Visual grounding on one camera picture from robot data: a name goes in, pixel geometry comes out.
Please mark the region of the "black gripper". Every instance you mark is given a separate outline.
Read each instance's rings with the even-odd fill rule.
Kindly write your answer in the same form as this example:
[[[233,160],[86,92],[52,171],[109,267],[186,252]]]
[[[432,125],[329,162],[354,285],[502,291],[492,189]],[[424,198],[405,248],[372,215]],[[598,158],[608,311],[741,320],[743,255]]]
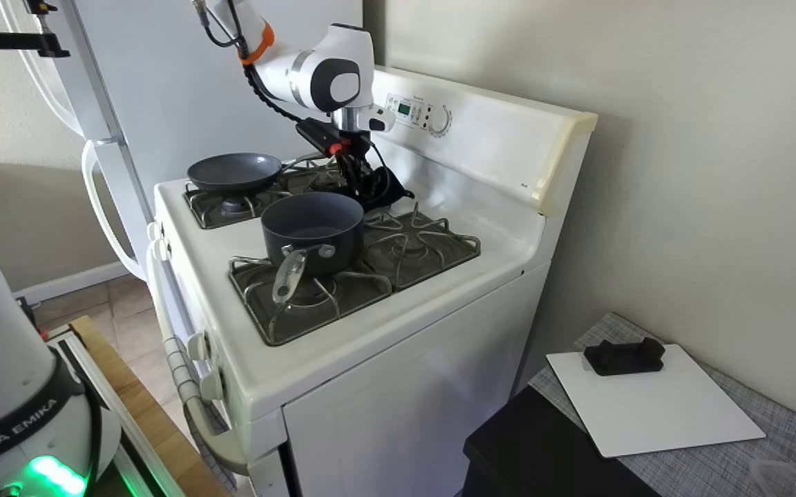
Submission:
[[[387,169],[369,160],[373,129],[383,129],[383,122],[363,111],[336,111],[329,117],[326,154],[339,160],[351,186],[384,186],[387,179]]]

